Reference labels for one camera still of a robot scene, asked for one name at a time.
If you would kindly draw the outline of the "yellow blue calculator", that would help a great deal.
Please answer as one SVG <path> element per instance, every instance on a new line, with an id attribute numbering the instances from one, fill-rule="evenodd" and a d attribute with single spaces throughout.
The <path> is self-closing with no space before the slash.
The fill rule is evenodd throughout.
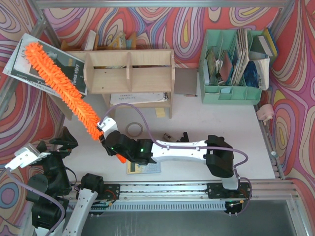
<path id="1" fill-rule="evenodd" d="M 148 165 L 139 165 L 127 161 L 127 174 L 158 174 L 161 173 L 159 163 L 149 163 Z"/>

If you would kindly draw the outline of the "orange chenille duster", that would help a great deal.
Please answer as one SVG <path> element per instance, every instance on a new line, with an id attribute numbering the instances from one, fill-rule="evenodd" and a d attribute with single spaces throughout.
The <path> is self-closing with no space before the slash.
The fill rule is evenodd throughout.
<path id="1" fill-rule="evenodd" d="M 103 132 L 97 127 L 97 124 L 102 120 L 93 108 L 82 99 L 81 94 L 70 79 L 43 51 L 43 46 L 38 43 L 30 43 L 26 46 L 25 54 L 32 67 L 38 71 L 45 83 L 60 95 L 62 101 L 83 123 L 91 137 L 97 140 L 100 135 L 103 135 Z"/>

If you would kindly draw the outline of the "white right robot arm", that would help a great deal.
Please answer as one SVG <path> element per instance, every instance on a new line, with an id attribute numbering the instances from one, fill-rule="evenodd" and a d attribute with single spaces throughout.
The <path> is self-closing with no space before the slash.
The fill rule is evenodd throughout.
<path id="1" fill-rule="evenodd" d="M 226 190 L 238 190 L 240 177 L 236 167 L 248 161 L 248 156 L 225 142 L 223 137 L 209 135 L 199 142 L 163 142 L 153 139 L 132 139 L 114 130 L 100 135 L 99 140 L 108 155 L 116 156 L 122 163 L 138 165 L 165 161 L 190 161 L 207 166 L 210 173 L 219 177 Z"/>

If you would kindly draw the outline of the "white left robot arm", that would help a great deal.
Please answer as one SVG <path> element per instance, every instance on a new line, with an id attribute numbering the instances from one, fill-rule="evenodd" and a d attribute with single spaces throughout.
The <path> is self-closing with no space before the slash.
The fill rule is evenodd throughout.
<path id="1" fill-rule="evenodd" d="M 38 236 L 79 236 L 82 233 L 94 200 L 104 191 L 103 177 L 86 174 L 79 184 L 77 203 L 70 216 L 65 220 L 69 200 L 65 198 L 72 191 L 72 184 L 66 173 L 63 159 L 78 146 L 77 140 L 66 127 L 61 135 L 49 142 L 59 145 L 42 160 L 35 163 L 44 172 L 32 176 L 28 186 L 38 192 L 27 191 L 26 199 L 33 203 L 31 208 L 32 225 Z"/>

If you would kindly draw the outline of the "wooden bookshelf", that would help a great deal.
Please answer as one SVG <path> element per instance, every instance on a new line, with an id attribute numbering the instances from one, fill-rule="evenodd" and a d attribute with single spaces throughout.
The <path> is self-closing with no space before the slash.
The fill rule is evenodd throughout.
<path id="1" fill-rule="evenodd" d="M 175 85 L 174 51 L 108 50 L 82 52 L 84 82 L 91 94 L 101 94 L 108 107 L 117 93 L 166 92 L 164 102 L 141 102 L 138 108 L 168 108 L 172 114 Z"/>

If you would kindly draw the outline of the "clear tape roll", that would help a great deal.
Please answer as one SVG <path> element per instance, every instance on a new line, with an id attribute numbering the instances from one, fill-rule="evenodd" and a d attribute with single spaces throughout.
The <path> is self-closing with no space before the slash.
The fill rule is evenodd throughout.
<path id="1" fill-rule="evenodd" d="M 135 138 L 139 137 L 143 133 L 144 128 L 138 122 L 131 122 L 126 126 L 125 131 L 128 136 Z"/>

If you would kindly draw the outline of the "grey stapler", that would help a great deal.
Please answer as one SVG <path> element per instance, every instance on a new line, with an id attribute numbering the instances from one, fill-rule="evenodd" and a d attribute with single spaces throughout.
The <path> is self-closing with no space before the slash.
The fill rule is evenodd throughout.
<path id="1" fill-rule="evenodd" d="M 163 138 L 164 138 L 164 140 L 166 140 L 167 142 L 172 142 L 172 143 L 177 142 L 177 139 L 175 139 L 173 136 L 171 136 L 171 135 L 168 134 L 168 133 L 164 133 Z"/>

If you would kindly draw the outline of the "spiral notepad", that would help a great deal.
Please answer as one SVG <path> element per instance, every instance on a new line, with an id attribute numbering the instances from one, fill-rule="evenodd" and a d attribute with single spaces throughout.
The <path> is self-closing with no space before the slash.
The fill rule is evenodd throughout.
<path id="1" fill-rule="evenodd" d="M 111 95 L 110 104 L 117 105 L 120 103 L 140 104 L 156 103 L 168 100 L 167 92 L 150 92 L 150 93 L 115 93 Z"/>

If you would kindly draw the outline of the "grey notebook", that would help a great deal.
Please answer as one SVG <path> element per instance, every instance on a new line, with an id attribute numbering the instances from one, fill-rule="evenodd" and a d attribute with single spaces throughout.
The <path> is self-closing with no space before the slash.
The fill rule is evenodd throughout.
<path id="1" fill-rule="evenodd" d="M 176 94 L 196 95 L 197 89 L 197 69 L 175 68 Z"/>

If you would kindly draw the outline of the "black Twins story book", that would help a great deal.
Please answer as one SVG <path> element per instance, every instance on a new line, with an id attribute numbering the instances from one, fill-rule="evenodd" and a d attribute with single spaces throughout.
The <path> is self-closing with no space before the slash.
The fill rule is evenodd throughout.
<path id="1" fill-rule="evenodd" d="M 85 96 L 84 67 L 84 61 L 25 33 L 3 72 L 57 97 L 57 86 Z"/>

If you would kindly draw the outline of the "white book under stack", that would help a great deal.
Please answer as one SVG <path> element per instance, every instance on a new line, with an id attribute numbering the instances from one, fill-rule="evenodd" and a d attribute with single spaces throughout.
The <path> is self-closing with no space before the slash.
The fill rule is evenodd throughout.
<path id="1" fill-rule="evenodd" d="M 3 73 L 53 96 L 60 97 L 48 84 L 45 83 L 45 80 L 38 74 L 38 71 L 32 67 L 26 57 L 26 46 L 33 42 L 38 42 L 42 45 L 43 50 L 47 54 L 52 53 L 53 59 L 57 58 L 58 52 L 60 52 L 59 49 L 25 33 L 3 69 Z"/>

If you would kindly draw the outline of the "green desk organizer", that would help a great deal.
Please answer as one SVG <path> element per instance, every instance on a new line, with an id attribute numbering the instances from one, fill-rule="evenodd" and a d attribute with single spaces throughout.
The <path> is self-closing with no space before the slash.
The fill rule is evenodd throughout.
<path id="1" fill-rule="evenodd" d="M 256 105 L 268 84 L 257 74 L 261 63 L 249 52 L 261 31 L 206 30 L 199 60 L 201 100 L 204 104 Z"/>

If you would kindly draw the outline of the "pink pig figurine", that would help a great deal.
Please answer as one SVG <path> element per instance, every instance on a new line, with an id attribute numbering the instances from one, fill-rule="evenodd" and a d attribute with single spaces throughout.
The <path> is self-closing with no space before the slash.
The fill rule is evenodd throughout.
<path id="1" fill-rule="evenodd" d="M 273 119 L 274 109 L 271 104 L 265 104 L 259 108 L 256 112 L 257 118 L 263 121 L 263 124 L 266 125 L 267 122 Z"/>

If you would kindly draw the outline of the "blue yellow book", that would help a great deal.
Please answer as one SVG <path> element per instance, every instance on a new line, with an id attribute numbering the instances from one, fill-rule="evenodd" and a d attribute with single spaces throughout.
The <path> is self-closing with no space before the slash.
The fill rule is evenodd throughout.
<path id="1" fill-rule="evenodd" d="M 278 48 L 275 44 L 271 31 L 265 28 L 261 35 L 254 38 L 253 49 L 256 52 L 266 54 L 270 58 L 276 58 L 278 56 Z"/>

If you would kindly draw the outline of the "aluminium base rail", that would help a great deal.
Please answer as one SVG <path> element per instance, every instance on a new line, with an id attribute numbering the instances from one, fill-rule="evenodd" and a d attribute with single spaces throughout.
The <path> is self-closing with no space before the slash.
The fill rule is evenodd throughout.
<path id="1" fill-rule="evenodd" d="M 179 199 L 247 199 L 251 187 L 247 182 L 239 183 L 236 190 L 227 190 L 221 182 L 106 182 L 105 189 L 112 191 L 118 200 L 136 198 Z"/>

